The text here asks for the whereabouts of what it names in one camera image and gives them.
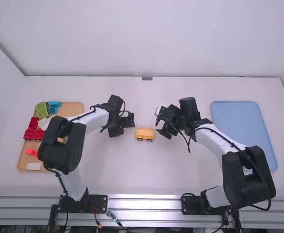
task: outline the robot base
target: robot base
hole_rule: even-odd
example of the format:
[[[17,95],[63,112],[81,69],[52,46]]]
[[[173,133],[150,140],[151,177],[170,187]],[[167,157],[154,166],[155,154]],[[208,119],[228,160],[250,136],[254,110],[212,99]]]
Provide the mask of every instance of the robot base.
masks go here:
[[[105,214],[107,212],[107,195],[88,194],[86,190],[80,201],[75,201],[68,196],[60,196],[58,213],[96,213]]]
[[[182,196],[183,215],[223,215],[229,211],[230,206],[219,208],[203,208],[203,200],[200,196]]]

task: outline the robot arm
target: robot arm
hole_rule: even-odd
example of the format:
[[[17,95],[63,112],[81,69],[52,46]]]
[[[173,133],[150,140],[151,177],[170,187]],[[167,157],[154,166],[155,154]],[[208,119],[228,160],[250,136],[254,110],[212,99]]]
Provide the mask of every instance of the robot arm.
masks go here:
[[[38,159],[48,171],[56,173],[66,196],[80,201],[87,192],[78,170],[84,137],[96,129],[108,129],[110,137],[120,136],[124,128],[134,127],[134,114],[120,117],[124,101],[111,95],[105,104],[97,104],[88,112],[68,118],[54,116],[38,149]]]
[[[258,146],[246,147],[222,133],[210,120],[201,119],[195,98],[181,99],[180,108],[159,106],[155,115],[156,126],[160,120],[164,121],[163,128],[157,130],[159,134],[171,139],[184,131],[219,159],[223,185],[201,192],[204,213],[221,206],[240,209],[275,197],[276,189],[263,150]],[[253,172],[245,175],[244,166]]]

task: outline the red lego brick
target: red lego brick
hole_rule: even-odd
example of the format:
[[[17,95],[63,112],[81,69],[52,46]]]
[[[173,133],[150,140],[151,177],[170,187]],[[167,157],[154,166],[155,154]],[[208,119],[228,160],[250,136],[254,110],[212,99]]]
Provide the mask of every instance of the red lego brick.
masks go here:
[[[44,138],[45,132],[42,129],[27,129],[23,138],[26,141],[41,141]]]
[[[39,121],[38,117],[32,117],[29,124],[29,129],[37,129],[38,121]]]
[[[30,148],[28,148],[28,149],[26,149],[26,150],[25,150],[25,153],[30,154],[30,155],[33,155],[33,156],[37,157],[38,151],[36,151],[36,150],[34,150],[34,149],[30,149]]]

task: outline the wire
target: wire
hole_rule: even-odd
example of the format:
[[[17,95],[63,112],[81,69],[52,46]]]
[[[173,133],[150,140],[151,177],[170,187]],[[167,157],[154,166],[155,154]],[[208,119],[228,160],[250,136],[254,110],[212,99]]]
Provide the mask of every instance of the wire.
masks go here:
[[[64,186],[64,183],[63,183],[63,181],[62,181],[62,178],[61,178],[61,175],[59,174],[59,172],[54,171],[54,170],[52,170],[52,169],[50,169],[50,168],[46,168],[46,170],[47,170],[47,171],[50,171],[50,172],[53,172],[53,173],[56,174],[55,176],[59,179],[60,184],[61,184],[61,186],[62,186],[62,188],[63,188],[63,192],[68,196],[68,191],[67,191],[67,189],[66,189],[65,186]]]
[[[119,115],[119,117],[122,117],[124,112],[126,112],[126,102],[125,101],[123,102],[123,110],[119,112],[119,113],[122,113],[121,115]]]
[[[79,120],[80,118],[85,117],[85,116],[87,116],[87,115],[89,115],[89,114],[91,114],[91,113],[95,113],[96,110],[97,110],[96,107],[91,106],[91,107],[89,108],[89,110],[90,110],[91,108],[93,108],[93,111],[92,111],[92,112],[88,112],[88,113],[85,113],[85,114],[83,114],[83,115],[81,115],[81,116],[77,116],[77,117],[71,119],[69,122],[73,122],[73,121],[75,121],[75,120]],[[56,134],[55,138],[58,138],[58,137],[60,136],[60,134],[61,134],[68,126],[70,126],[70,124],[64,125],[64,126],[59,130],[59,132]]]
[[[225,219],[226,219],[225,214],[222,215],[222,217],[223,217],[223,219],[222,219],[222,222],[221,222],[221,226],[219,228],[217,228],[215,231],[213,231],[212,233],[218,232],[224,226],[224,222],[225,222]]]
[[[262,208],[262,207],[259,207],[259,206],[257,206],[257,205],[250,205],[250,206],[251,206],[251,207],[254,207],[254,208],[256,208],[256,209],[262,210],[262,211],[268,211],[268,210],[270,210],[270,207],[271,207],[271,200],[268,199],[268,206],[267,206],[266,209],[264,209],[264,208]]]
[[[73,118],[73,119],[70,120],[70,121],[79,120],[80,118],[85,117],[85,116],[87,116],[87,115],[89,115],[89,114],[91,114],[91,113],[95,113],[95,111],[96,111],[97,109],[96,109],[94,106],[91,106],[91,107],[89,108],[89,110],[91,110],[91,108],[93,108],[93,111],[92,111],[92,112],[88,112],[88,113],[83,114],[83,115],[81,115],[81,116],[75,117],[75,118]]]
[[[262,182],[266,183],[266,180],[264,179],[263,175],[261,174],[261,172],[259,171],[259,169],[257,168],[257,166],[255,165],[255,163],[246,155],[246,153],[244,151],[242,151],[239,147],[237,147],[233,142],[231,142],[230,140],[228,140],[226,137],[224,137],[223,135],[221,135],[220,133],[218,133],[217,131],[207,128],[207,127],[201,127],[201,128],[197,128],[195,129],[195,132],[198,130],[210,130],[211,132],[217,134],[218,136],[220,136],[222,139],[224,139],[226,142],[228,142],[232,147],[234,147],[235,149],[237,149],[242,155],[243,157],[252,165],[253,170],[256,171],[256,173],[258,174],[259,178],[261,179]],[[259,206],[256,205],[250,205],[251,207],[254,207],[256,209],[262,210],[262,211],[268,211],[271,208],[271,199],[268,199],[268,207],[266,209],[261,208]]]
[[[64,224],[65,227],[66,227],[66,225],[67,225],[67,222],[68,222],[68,213],[66,213],[66,222],[65,222],[65,224]]]
[[[96,212],[100,213],[100,214],[105,214],[105,212],[102,212],[100,210],[98,210],[97,208],[95,208],[94,206],[91,206],[93,210],[95,210]]]
[[[187,148],[188,148],[188,152],[190,153],[189,142],[187,142],[187,139],[185,138],[184,134],[181,131],[178,130],[178,132],[184,138],[186,145],[187,145]]]

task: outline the wooden tray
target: wooden tray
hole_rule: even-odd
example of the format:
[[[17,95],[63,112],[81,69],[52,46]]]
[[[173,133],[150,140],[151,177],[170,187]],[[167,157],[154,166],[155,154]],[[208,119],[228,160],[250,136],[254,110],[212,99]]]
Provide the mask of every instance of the wooden tray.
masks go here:
[[[84,105],[82,103],[63,102],[62,106],[59,108],[56,115],[61,116],[61,117],[73,117],[83,112],[84,112]],[[25,153],[26,149],[31,148],[34,150],[38,150],[39,146],[40,146],[40,142],[36,142],[34,140],[24,142],[24,145],[23,145],[20,157],[19,157],[19,161],[17,163],[17,168],[19,171],[33,172],[33,170],[26,170],[27,163],[40,163],[41,164],[40,170],[34,171],[34,172],[46,172],[47,171],[45,170],[43,166],[43,162],[39,161],[34,156]]]

